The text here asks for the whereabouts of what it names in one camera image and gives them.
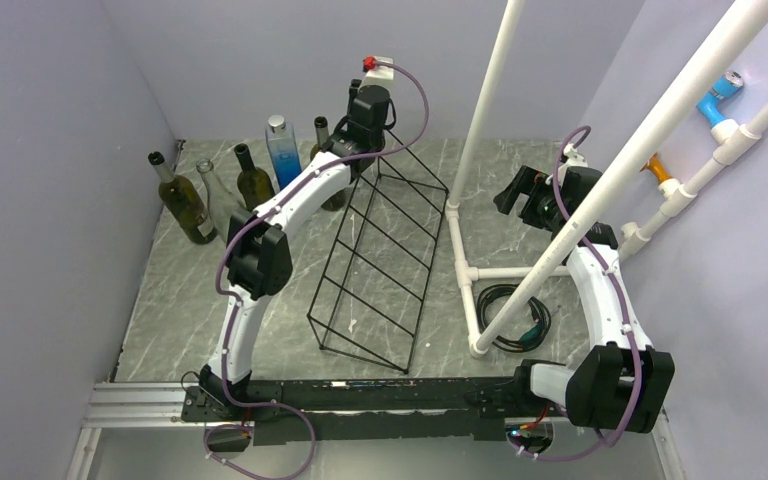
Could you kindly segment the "dark labelled wine bottle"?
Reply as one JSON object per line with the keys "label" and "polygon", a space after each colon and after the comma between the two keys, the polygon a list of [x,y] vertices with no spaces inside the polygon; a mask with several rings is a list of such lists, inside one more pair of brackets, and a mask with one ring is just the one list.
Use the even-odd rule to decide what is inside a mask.
{"label": "dark labelled wine bottle", "polygon": [[[313,125],[316,135],[316,143],[310,151],[310,160],[314,159],[316,154],[321,150],[321,147],[329,137],[328,121],[325,116],[315,117],[313,120]],[[336,212],[344,207],[346,201],[346,192],[344,190],[340,190],[336,194],[332,195],[327,201],[325,201],[321,208],[329,212]]]}

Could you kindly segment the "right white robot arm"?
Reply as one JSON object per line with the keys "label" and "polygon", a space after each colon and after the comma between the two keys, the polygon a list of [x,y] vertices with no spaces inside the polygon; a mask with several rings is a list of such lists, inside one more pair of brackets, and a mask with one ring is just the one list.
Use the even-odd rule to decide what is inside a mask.
{"label": "right white robot arm", "polygon": [[[593,168],[569,167],[555,191],[549,174],[522,167],[494,203],[507,214],[519,196],[526,196],[519,214],[523,222],[557,235],[600,176]],[[579,427],[650,432],[675,364],[669,353],[654,349],[633,312],[613,229],[595,223],[563,263],[582,303],[590,351],[575,369],[523,361],[510,391],[513,406],[524,415],[534,415],[552,401],[563,406]]]}

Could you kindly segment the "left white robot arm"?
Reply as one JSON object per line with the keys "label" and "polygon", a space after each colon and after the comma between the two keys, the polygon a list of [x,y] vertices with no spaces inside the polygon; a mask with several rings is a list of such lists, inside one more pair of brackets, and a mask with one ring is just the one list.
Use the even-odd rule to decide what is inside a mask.
{"label": "left white robot arm", "polygon": [[390,92],[356,84],[346,116],[309,166],[269,201],[233,213],[229,223],[229,297],[219,344],[198,378],[208,407],[224,420],[247,406],[252,356],[266,309],[293,272],[290,239],[333,195],[346,189],[385,146]]}

